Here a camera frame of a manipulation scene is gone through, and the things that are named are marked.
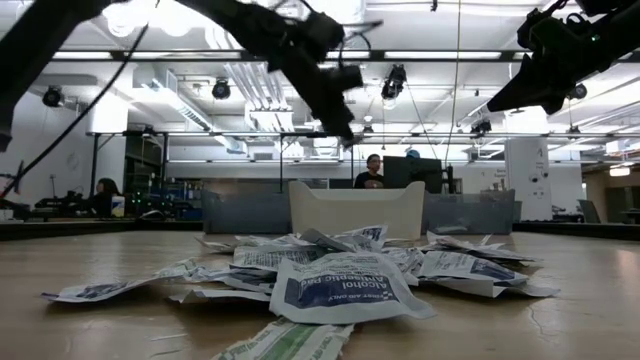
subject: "computer monitor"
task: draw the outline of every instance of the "computer monitor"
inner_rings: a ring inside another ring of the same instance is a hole
[[[385,189],[404,189],[414,181],[424,181],[431,194],[442,193],[442,161],[385,156]]]

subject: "woman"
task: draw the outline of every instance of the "woman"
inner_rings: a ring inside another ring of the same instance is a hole
[[[98,180],[96,194],[90,199],[91,209],[98,217],[111,217],[111,202],[114,196],[120,196],[116,182],[109,178]]]
[[[378,174],[380,171],[380,155],[371,154],[367,158],[368,171],[356,177],[356,182],[353,184],[354,189],[381,189],[384,187],[384,177]]]

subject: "table surface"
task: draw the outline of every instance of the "table surface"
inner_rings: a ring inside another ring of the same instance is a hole
[[[276,317],[268,304],[177,306],[178,286],[93,305],[50,304],[42,291],[137,279],[203,255],[197,233],[133,232],[0,243],[0,358],[210,359]],[[640,243],[516,233],[493,237],[545,259],[532,283],[555,298],[484,299],[424,289],[438,316],[356,326],[343,359],[638,359]]]

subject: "machine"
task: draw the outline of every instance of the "machine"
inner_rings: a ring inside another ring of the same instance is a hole
[[[551,115],[581,80],[640,47],[640,1],[576,0],[586,16],[600,16],[594,23],[575,13],[565,21],[552,17],[567,1],[527,16],[518,44],[532,54],[524,55],[520,72],[489,101],[490,111],[542,106]]]

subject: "man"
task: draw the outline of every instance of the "man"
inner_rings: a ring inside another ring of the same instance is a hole
[[[354,189],[381,189],[384,188],[384,177],[378,174],[380,171],[380,155],[371,154],[367,158],[368,171],[356,177],[356,182],[353,184]]]

